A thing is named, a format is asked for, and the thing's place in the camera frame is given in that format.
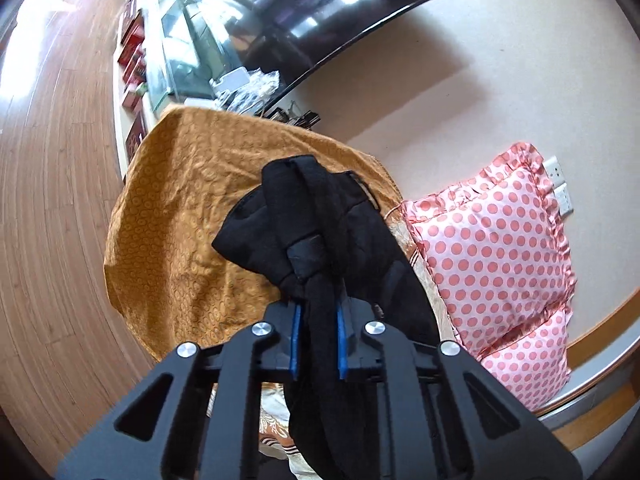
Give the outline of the cream and gold bedspread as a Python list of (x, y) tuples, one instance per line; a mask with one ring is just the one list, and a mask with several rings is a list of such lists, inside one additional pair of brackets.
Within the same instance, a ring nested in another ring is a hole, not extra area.
[(112, 213), (104, 275), (112, 306), (154, 358), (186, 340), (221, 344), (282, 299), (213, 241), (236, 203), (260, 187), (268, 162), (303, 155), (356, 174), (388, 227), (400, 200), (395, 182), (377, 159), (328, 136), (177, 107), (142, 142)]

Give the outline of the glass tv cabinet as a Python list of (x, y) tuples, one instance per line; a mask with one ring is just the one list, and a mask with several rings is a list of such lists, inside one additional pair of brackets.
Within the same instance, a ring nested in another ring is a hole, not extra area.
[(284, 95), (278, 70), (249, 70), (230, 28), (250, 17), (253, 0), (129, 0), (142, 23), (145, 94), (139, 107), (153, 128), (171, 105), (262, 115)]

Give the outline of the curved black television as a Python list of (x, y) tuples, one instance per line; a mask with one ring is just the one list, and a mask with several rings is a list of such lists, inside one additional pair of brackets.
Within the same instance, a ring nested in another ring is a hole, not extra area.
[(209, 79), (232, 70), (277, 73), (273, 105), (369, 32), (430, 0), (195, 0), (212, 36)]

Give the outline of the large pink polka-dot pillow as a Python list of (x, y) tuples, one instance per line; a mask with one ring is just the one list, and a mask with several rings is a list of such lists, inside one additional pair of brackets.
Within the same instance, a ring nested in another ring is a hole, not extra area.
[(484, 359), (548, 321), (570, 320), (570, 245), (532, 144), (513, 144), (477, 176), (406, 200), (400, 211), (472, 356)]

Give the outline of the white wall socket plate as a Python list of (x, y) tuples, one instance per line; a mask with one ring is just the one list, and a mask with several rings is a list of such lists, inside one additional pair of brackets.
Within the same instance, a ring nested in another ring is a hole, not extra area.
[(558, 159), (555, 156), (549, 157), (544, 162), (544, 170), (552, 183), (553, 194), (559, 205), (559, 214), (565, 218), (574, 212), (574, 206)]

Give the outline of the wooden door frame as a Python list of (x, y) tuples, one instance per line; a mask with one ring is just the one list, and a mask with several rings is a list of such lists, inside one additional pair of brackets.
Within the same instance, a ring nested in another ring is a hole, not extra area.
[(639, 294), (567, 348), (570, 379), (537, 412), (569, 450), (600, 436), (639, 400)]

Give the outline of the black pants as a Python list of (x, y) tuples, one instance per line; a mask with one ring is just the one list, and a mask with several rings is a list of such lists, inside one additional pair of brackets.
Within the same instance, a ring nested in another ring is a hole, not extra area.
[(273, 160), (213, 241), (302, 308), (299, 373), (284, 387), (288, 432), (323, 479), (378, 478), (374, 388), (338, 376), (337, 307), (349, 296), (408, 339), (437, 344), (426, 292), (378, 207), (351, 171), (311, 155)]

